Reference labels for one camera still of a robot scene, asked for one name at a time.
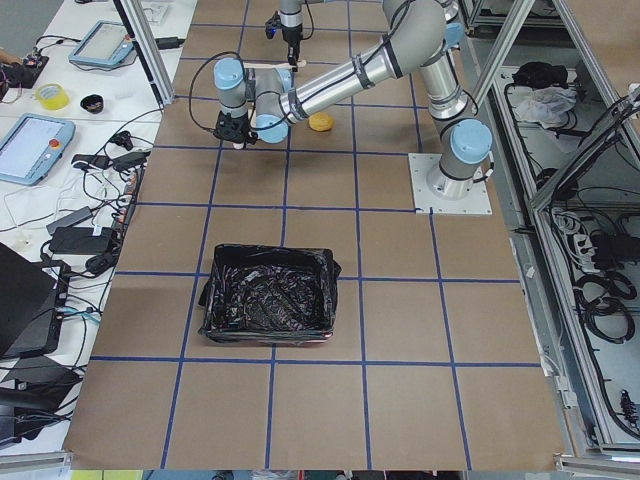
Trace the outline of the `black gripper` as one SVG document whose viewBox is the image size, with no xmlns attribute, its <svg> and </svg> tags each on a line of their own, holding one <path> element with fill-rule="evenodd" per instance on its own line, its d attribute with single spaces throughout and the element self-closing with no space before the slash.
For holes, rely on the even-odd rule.
<svg viewBox="0 0 640 480">
<path fill-rule="evenodd" d="M 230 113 L 220 111 L 212 134 L 219 140 L 245 146 L 254 145 L 259 139 L 259 135 L 249 129 L 247 113 L 234 117 Z"/>
<path fill-rule="evenodd" d="M 288 44 L 287 61 L 289 65 L 298 66 L 300 58 L 300 44 L 303 39 L 303 25 L 282 26 L 283 39 Z"/>
</svg>

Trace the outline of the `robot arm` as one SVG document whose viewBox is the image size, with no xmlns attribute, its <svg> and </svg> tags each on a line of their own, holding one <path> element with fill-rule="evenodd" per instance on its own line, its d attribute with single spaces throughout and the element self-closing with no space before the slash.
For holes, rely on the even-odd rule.
<svg viewBox="0 0 640 480">
<path fill-rule="evenodd" d="M 280 30 L 287 43 L 288 63 L 294 69 L 298 66 L 301 43 L 304 39 L 302 9 L 306 8 L 308 13 L 311 13 L 310 6 L 319 3 L 322 3 L 322 0 L 283 0 L 279 2 Z"/>
<path fill-rule="evenodd" d="M 473 98 L 461 86 L 449 51 L 452 26 L 439 1 L 385 1 L 388 31 L 344 64 L 294 86 L 277 68 L 253 71 L 225 53 L 213 68 L 220 111 L 212 134 L 238 147 L 258 140 L 279 143 L 290 126 L 388 79 L 418 72 L 429 114 L 442 143 L 438 163 L 426 175 L 434 195 L 466 197 L 492 147 L 490 129 L 475 118 Z"/>
</svg>

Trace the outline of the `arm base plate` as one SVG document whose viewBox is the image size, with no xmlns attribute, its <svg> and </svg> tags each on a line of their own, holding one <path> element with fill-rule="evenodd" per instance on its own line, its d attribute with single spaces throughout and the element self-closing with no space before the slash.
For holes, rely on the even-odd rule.
<svg viewBox="0 0 640 480">
<path fill-rule="evenodd" d="M 441 154 L 409 153 L 416 214 L 489 216 L 493 213 L 484 172 L 478 166 L 467 180 L 452 180 L 440 169 Z"/>
</svg>

